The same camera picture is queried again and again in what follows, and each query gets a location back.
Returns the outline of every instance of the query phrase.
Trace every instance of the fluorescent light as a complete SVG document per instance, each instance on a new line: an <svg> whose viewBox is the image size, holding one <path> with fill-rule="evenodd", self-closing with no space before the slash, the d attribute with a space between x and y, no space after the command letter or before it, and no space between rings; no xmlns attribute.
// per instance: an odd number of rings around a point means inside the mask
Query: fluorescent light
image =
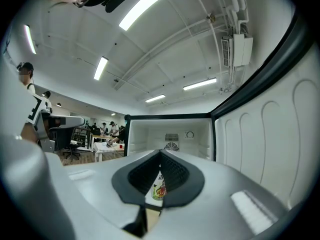
<svg viewBox="0 0 320 240"><path fill-rule="evenodd" d="M124 17L119 27L127 31L131 25L138 19L150 6L158 0L140 0Z"/></svg>
<svg viewBox="0 0 320 240"><path fill-rule="evenodd" d="M24 30L25 30L26 38L28 39L31 51L34 54L37 54L36 50L35 50L35 47L34 47L34 43L32 42L31 33L30 33L30 27L28 25L24 25Z"/></svg>
<svg viewBox="0 0 320 240"><path fill-rule="evenodd" d="M105 66L107 65L108 59L101 57L98 67L96 68L94 79L99 80L102 72L104 71Z"/></svg>
<svg viewBox="0 0 320 240"><path fill-rule="evenodd" d="M206 81L202 81L202 82L198 82L198 83L195 83L195 84L192 84L192 85L185 86L185 87L183 87L183 89L185 91L187 91L187 90L190 90L190 89L193 89L193 88L214 84L216 82L217 82L217 79L216 78L212 78L212 79L209 79L209 80L206 80Z"/></svg>
<svg viewBox="0 0 320 240"><path fill-rule="evenodd" d="M166 96L164 96L163 94L162 95L160 95L160 96L158 96L158 97L154 97L154 98L151 98L151 99L148 99L148 100L146 100L145 102L147 102L147 103L149 103L149 102L154 102L154 101L156 101L156 100L160 100L160 99L163 99L163 98L165 98Z"/></svg>

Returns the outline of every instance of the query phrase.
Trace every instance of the ventilation unit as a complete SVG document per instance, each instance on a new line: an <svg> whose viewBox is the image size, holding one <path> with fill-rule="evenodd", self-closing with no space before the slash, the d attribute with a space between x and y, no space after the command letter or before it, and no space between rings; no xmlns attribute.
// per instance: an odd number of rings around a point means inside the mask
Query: ventilation unit
<svg viewBox="0 0 320 240"><path fill-rule="evenodd" d="M248 65L251 59L253 37L244 34L226 35L222 38L223 65L239 67Z"/></svg>
<svg viewBox="0 0 320 240"><path fill-rule="evenodd" d="M165 150L178 151L179 150L179 134L166 133L165 134Z"/></svg>

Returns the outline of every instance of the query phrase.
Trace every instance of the ceiling light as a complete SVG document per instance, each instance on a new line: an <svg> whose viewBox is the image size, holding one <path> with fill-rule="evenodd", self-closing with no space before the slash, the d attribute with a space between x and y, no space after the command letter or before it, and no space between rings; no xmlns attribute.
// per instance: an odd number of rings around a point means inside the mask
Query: ceiling light
<svg viewBox="0 0 320 240"><path fill-rule="evenodd" d="M30 27L28 25L24 25L24 31L25 31L25 34L26 34L26 38L28 39L31 51L34 54L37 54L36 50L35 50L35 47L34 47L34 43L32 42L31 33L30 33Z"/></svg>
<svg viewBox="0 0 320 240"><path fill-rule="evenodd" d="M209 80L206 80L206 81L202 81L202 82L198 82L198 83L195 83L195 84L192 84L192 85L185 86L185 87L183 87L183 89L185 91L187 91L187 90L190 90L190 89L193 89L193 88L214 84L216 82L217 82L217 79L216 78L212 78L212 79L209 79Z"/></svg>
<svg viewBox="0 0 320 240"><path fill-rule="evenodd" d="M158 0L140 0L124 17L119 27L127 31L131 25L138 19L150 6Z"/></svg>
<svg viewBox="0 0 320 240"><path fill-rule="evenodd" d="M101 57L98 67L96 68L94 79L99 80L101 77L104 68L106 67L108 59L105 57Z"/></svg>
<svg viewBox="0 0 320 240"><path fill-rule="evenodd" d="M154 101L156 101L156 100L160 100L160 99L163 99L163 98L165 98L166 96L164 96L163 94L162 95L160 95L160 96L158 96L158 97L154 97L154 98L151 98L151 99L148 99L148 100L146 100L145 102L147 102L147 103L149 103L149 102L154 102Z"/></svg>

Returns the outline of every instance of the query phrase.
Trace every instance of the round fan vent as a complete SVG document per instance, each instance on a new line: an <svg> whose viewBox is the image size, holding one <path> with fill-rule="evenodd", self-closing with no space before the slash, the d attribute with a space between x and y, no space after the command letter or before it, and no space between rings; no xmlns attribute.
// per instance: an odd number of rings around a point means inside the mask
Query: round fan vent
<svg viewBox="0 0 320 240"><path fill-rule="evenodd" d="M165 145L165 150L172 150L172 151L178 151L178 146L176 143L169 142L167 145Z"/></svg>

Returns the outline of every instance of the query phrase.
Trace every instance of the rectangular vent grille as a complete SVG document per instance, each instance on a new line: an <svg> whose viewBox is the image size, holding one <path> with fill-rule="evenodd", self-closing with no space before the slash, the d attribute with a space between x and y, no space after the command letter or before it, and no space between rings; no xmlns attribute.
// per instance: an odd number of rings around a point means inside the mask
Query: rectangular vent grille
<svg viewBox="0 0 320 240"><path fill-rule="evenodd" d="M165 141L166 142L178 142L179 141L179 134L178 133L166 133L165 134Z"/></svg>
<svg viewBox="0 0 320 240"><path fill-rule="evenodd" d="M229 40L221 40L222 51L223 51L223 65L229 67L230 65L230 49L229 49Z"/></svg>

